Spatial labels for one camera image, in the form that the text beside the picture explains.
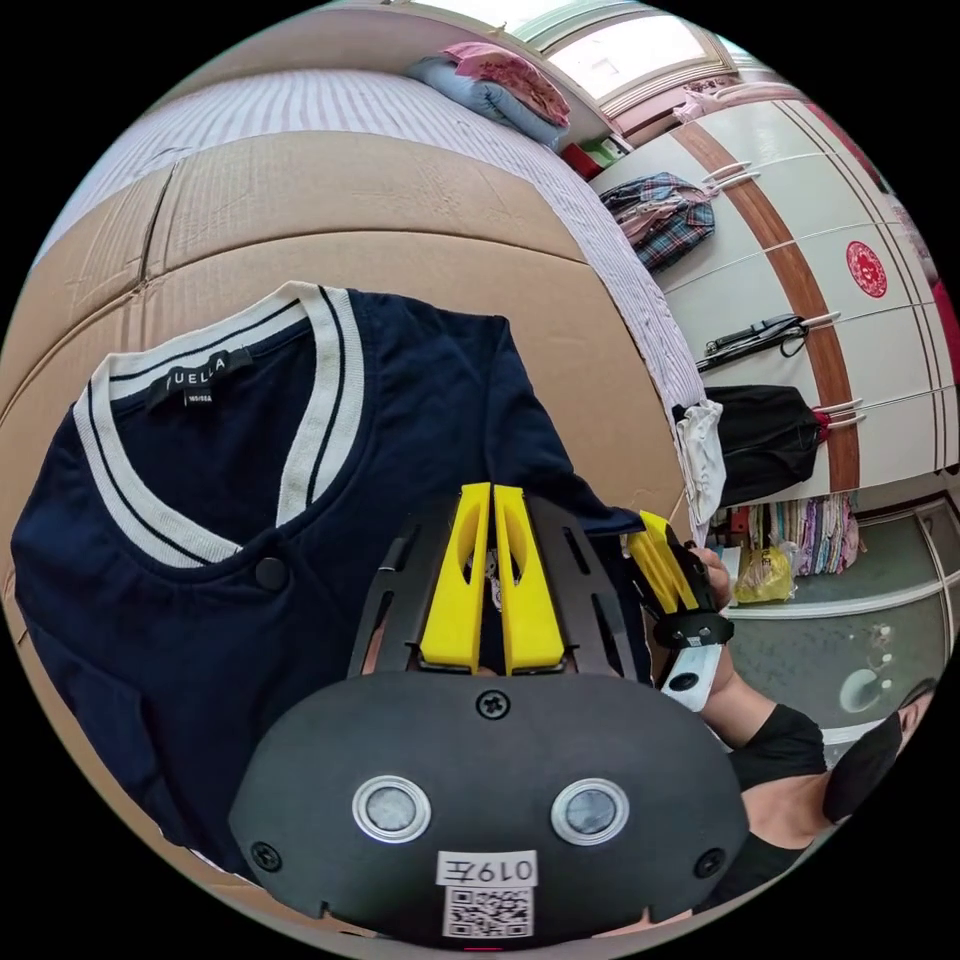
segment striped bedsheet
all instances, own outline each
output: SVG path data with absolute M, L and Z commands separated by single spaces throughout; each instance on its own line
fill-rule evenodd
M 155 170 L 210 147 L 297 130 L 374 133 L 429 144 L 531 183 L 616 304 L 660 394 L 681 456 L 672 411 L 701 400 L 703 382 L 660 288 L 597 195 L 546 147 L 405 77 L 362 70 L 271 73 L 207 87 L 148 113 L 90 170 L 36 260 L 97 204 Z M 699 539 L 705 534 L 694 526 Z

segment folded blanket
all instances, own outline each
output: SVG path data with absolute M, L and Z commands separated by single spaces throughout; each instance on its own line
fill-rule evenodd
M 560 138 L 567 132 L 566 127 L 558 127 L 538 117 L 498 84 L 460 76 L 456 64 L 446 56 L 420 60 L 406 71 L 406 75 L 433 87 L 481 117 L 510 127 L 551 150 L 557 149 Z
M 523 57 L 492 43 L 477 42 L 455 43 L 442 52 L 457 64 L 461 77 L 489 80 L 554 126 L 569 124 L 570 104 L 546 76 Z

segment wardrobe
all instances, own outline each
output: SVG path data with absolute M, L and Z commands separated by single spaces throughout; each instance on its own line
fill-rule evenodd
M 809 331 L 704 373 L 783 384 L 837 424 L 809 480 L 769 500 L 929 474 L 960 461 L 956 377 L 920 257 L 888 195 L 802 101 L 743 104 L 676 127 L 596 177 L 597 193 L 669 171 L 708 187 L 714 235 L 656 274 L 694 356 L 753 323 Z M 797 344 L 788 345 L 789 350 Z

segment robotic hand tool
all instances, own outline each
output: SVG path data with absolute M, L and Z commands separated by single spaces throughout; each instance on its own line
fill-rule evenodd
M 702 902 L 748 831 L 694 712 L 712 680 L 701 651 L 731 630 L 702 565 L 666 521 L 642 520 L 634 581 L 678 651 L 670 679 L 695 675 L 671 696 L 636 682 L 616 593 L 571 515 L 484 483 L 410 517 L 347 678 L 281 717 L 248 766 L 230 823 L 258 882 L 308 916 L 457 950 Z M 491 543 L 504 676 L 478 673 Z

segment black face mask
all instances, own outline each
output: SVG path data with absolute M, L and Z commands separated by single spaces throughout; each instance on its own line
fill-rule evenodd
M 850 816 L 887 775 L 903 742 L 900 714 L 865 733 L 838 761 L 827 780 L 823 813 L 831 823 Z

